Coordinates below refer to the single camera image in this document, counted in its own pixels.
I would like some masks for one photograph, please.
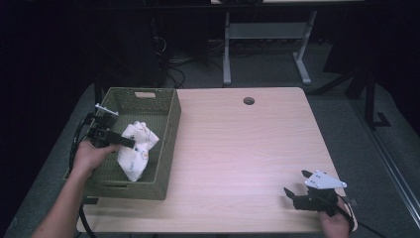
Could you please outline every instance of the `forearm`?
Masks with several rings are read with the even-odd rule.
[[[72,173],[33,237],[72,237],[86,176]]]

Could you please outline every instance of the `wooden table top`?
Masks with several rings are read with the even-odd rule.
[[[338,177],[300,88],[177,92],[182,113],[166,200],[101,197],[84,206],[93,231],[321,231],[317,213],[295,210],[283,191],[305,194],[302,170]],[[80,221],[77,228],[84,230]]]

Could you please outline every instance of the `basket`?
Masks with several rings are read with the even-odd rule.
[[[103,107],[119,113],[112,131],[123,133],[128,124],[146,122],[159,137],[138,181],[129,181],[110,154],[86,183],[88,196],[164,200],[169,182],[181,107],[175,89],[118,88],[108,90]]]

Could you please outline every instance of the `human hand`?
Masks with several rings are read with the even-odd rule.
[[[98,168],[105,160],[106,155],[119,150],[119,148],[120,145],[95,148],[89,141],[80,142],[70,175],[81,176],[84,179],[89,178],[93,170]]]
[[[340,208],[346,211],[343,200],[339,197],[337,203]],[[322,229],[327,238],[347,238],[349,237],[350,224],[349,221],[340,212],[336,212],[334,216],[329,216],[327,212],[321,211],[319,220],[321,221]]]

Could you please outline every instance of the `crumpled white fabric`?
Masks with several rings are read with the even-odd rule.
[[[136,121],[129,124],[123,137],[136,141],[134,149],[122,147],[118,153],[118,164],[130,181],[142,177],[143,170],[149,161],[149,150],[158,142],[158,136],[151,131],[145,122]]]

